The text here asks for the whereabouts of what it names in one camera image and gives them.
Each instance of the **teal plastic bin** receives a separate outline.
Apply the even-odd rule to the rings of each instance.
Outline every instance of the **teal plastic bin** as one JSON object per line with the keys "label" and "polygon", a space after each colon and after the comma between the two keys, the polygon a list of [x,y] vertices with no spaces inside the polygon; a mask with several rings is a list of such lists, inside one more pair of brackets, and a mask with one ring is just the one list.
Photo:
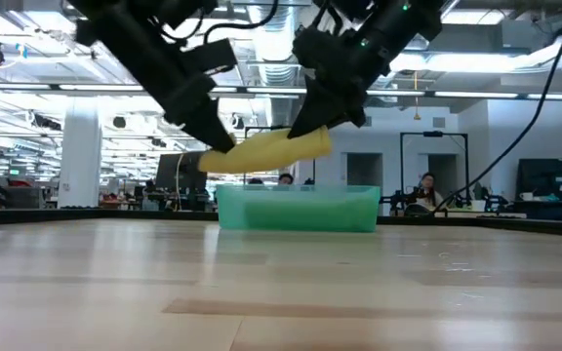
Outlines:
{"label": "teal plastic bin", "polygon": [[223,229],[374,232],[374,186],[219,185]]}

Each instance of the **translucent green bin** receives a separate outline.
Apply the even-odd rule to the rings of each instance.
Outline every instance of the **translucent green bin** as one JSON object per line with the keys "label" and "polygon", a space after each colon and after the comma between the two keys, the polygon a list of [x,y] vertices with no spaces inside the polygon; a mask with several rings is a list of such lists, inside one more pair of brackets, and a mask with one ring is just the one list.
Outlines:
{"label": "translucent green bin", "polygon": [[219,185],[223,229],[374,232],[374,186]]}

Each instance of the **doorway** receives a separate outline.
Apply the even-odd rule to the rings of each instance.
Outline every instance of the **doorway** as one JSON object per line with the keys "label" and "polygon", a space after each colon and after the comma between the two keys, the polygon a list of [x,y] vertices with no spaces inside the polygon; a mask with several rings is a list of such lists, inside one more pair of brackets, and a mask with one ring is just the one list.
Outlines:
{"label": "doorway", "polygon": [[435,191],[441,196],[457,191],[457,155],[428,155],[428,171],[435,175]]}
{"label": "doorway", "polygon": [[382,154],[346,153],[346,184],[378,186],[382,191]]}

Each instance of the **door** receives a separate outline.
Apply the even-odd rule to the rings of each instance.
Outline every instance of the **door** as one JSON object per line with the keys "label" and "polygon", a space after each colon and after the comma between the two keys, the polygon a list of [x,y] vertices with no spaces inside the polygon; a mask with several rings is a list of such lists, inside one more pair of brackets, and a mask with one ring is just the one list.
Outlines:
{"label": "door", "polygon": [[382,189],[382,154],[347,153],[346,184],[378,186]]}

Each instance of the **wooden surface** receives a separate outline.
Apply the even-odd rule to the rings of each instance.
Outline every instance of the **wooden surface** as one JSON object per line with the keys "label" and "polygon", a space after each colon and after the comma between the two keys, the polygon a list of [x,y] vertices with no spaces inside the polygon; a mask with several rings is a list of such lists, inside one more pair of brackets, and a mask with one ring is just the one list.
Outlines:
{"label": "wooden surface", "polygon": [[0,350],[562,351],[562,237],[0,226]]}

